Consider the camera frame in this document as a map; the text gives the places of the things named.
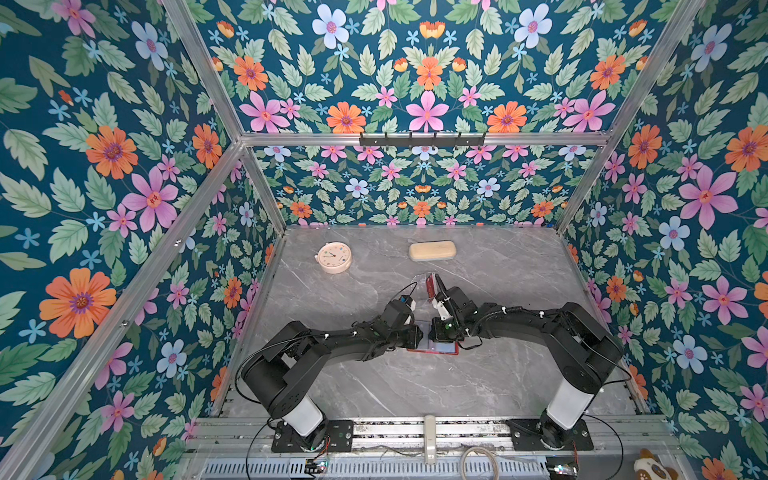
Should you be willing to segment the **white rail clip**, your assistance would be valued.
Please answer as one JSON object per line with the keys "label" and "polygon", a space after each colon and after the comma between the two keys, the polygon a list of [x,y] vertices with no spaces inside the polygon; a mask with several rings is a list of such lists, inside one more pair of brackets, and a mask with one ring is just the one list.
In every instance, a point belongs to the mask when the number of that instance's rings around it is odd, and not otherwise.
{"label": "white rail clip", "polygon": [[423,419],[423,452],[426,465],[437,463],[437,421],[434,415],[425,415]]}

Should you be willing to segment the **aluminium front rail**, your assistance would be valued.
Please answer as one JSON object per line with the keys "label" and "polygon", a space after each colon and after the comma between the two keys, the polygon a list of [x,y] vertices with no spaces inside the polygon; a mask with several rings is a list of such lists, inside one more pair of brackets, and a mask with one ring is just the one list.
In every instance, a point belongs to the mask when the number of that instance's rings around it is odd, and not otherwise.
{"label": "aluminium front rail", "polygon": [[657,455],[683,452],[680,441],[659,415],[587,415],[561,446],[542,439],[541,422],[507,417],[359,417],[331,420],[312,446],[280,420],[214,418],[200,420],[186,452],[199,454],[364,453],[389,449],[403,453],[453,453],[480,446],[503,453],[533,455]]}

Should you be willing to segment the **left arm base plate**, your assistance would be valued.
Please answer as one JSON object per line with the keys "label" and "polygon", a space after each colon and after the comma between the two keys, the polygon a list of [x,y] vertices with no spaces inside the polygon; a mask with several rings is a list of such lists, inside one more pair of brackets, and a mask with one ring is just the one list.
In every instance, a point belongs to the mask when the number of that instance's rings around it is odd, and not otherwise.
{"label": "left arm base plate", "polygon": [[301,436],[280,420],[274,429],[272,453],[350,452],[354,437],[351,420],[323,420],[308,436]]}

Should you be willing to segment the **pink round alarm clock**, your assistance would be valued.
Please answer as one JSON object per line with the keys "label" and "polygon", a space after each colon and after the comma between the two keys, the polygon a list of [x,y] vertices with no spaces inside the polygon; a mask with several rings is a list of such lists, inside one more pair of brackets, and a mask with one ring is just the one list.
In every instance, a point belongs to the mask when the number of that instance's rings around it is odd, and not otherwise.
{"label": "pink round alarm clock", "polygon": [[346,243],[330,242],[318,250],[315,260],[325,273],[341,274],[351,266],[352,250]]}

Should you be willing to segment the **black hook bar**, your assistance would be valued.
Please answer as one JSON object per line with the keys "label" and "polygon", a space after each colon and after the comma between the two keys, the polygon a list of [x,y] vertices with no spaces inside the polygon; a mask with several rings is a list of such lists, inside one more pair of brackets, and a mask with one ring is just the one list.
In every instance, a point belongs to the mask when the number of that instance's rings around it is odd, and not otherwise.
{"label": "black hook bar", "polygon": [[465,134],[465,133],[377,133],[361,134],[358,137],[358,143],[364,147],[437,147],[437,148],[455,148],[455,147],[473,147],[485,144],[485,134]]}

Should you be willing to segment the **red leather card holder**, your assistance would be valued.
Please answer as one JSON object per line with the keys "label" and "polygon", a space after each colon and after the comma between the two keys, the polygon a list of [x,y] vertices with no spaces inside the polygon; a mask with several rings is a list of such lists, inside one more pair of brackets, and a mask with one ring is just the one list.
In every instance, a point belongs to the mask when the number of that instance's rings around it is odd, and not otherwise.
{"label": "red leather card holder", "polygon": [[459,346],[456,342],[441,343],[430,337],[431,324],[429,322],[417,321],[416,326],[421,331],[422,337],[417,343],[417,346],[415,348],[410,348],[409,352],[451,356],[459,354]]}

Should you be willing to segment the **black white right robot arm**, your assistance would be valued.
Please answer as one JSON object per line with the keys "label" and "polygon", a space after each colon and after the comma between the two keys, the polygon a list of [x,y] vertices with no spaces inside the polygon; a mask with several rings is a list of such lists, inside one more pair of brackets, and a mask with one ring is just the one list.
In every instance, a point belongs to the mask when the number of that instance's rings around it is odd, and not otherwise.
{"label": "black white right robot arm", "polygon": [[438,311],[432,319],[431,340],[513,339],[548,349],[561,381],[531,435],[551,450],[570,443],[577,424],[620,366],[621,343],[578,303],[545,310],[492,302],[478,306],[460,288],[447,288],[439,275],[432,274],[430,279],[431,301]]}

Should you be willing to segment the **beige glasses case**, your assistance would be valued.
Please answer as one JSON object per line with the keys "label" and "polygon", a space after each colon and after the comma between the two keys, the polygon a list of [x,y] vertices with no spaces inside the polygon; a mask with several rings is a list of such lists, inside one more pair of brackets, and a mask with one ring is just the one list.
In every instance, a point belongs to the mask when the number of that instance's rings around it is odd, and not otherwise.
{"label": "beige glasses case", "polygon": [[451,260],[457,255],[457,247],[448,240],[419,242],[409,246],[408,254],[414,262]]}

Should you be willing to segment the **plush panda toy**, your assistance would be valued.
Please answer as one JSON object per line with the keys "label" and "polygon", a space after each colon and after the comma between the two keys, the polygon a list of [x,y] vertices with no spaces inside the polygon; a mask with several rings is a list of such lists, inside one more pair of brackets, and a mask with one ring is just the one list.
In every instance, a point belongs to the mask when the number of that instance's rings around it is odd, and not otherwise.
{"label": "plush panda toy", "polygon": [[648,449],[642,449],[634,461],[633,470],[637,480],[677,480],[679,473],[662,464],[659,457]]}

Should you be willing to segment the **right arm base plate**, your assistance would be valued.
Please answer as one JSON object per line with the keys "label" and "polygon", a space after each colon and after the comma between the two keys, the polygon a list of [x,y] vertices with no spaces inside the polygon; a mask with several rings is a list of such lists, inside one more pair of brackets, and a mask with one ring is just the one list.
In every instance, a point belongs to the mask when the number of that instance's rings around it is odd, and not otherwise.
{"label": "right arm base plate", "polygon": [[581,419],[573,428],[563,429],[556,422],[545,419],[507,419],[510,437],[516,451],[592,451],[592,441],[587,423]]}

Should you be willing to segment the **clear acrylic card stand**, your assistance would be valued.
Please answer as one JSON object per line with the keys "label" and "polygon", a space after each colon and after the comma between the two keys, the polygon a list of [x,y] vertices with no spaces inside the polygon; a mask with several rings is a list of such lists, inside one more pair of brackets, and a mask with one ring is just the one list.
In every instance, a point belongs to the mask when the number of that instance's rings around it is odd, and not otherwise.
{"label": "clear acrylic card stand", "polygon": [[435,274],[428,273],[424,278],[424,292],[429,302],[435,299],[437,294]]}

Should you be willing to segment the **white vent grille strip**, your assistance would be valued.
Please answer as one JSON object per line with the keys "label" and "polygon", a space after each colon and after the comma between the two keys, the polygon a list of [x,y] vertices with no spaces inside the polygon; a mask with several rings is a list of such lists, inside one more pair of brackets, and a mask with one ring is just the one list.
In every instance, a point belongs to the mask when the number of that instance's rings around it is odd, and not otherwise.
{"label": "white vent grille strip", "polygon": [[332,458],[311,468],[302,458],[209,460],[203,479],[547,479],[538,460],[509,460],[471,455],[442,458],[433,466],[406,457]]}

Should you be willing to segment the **cards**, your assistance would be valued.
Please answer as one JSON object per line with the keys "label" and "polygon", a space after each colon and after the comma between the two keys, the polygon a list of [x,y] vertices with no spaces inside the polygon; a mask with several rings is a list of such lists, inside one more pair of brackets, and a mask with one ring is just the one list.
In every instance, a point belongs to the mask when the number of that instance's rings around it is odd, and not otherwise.
{"label": "cards", "polygon": [[432,300],[435,297],[434,277],[432,274],[429,274],[426,277],[425,285],[426,285],[428,299]]}

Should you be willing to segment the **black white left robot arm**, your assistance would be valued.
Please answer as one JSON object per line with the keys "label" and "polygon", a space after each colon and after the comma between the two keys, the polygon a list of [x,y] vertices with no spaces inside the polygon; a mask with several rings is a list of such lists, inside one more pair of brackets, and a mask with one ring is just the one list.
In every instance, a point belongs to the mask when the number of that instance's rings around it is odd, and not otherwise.
{"label": "black white left robot arm", "polygon": [[348,329],[311,329],[300,321],[286,324],[239,367],[237,376],[273,420],[281,420],[306,451],[320,447],[329,421],[309,397],[322,370],[340,362],[367,362],[397,349],[413,349],[423,333],[413,319],[408,295],[389,301],[374,319]]}

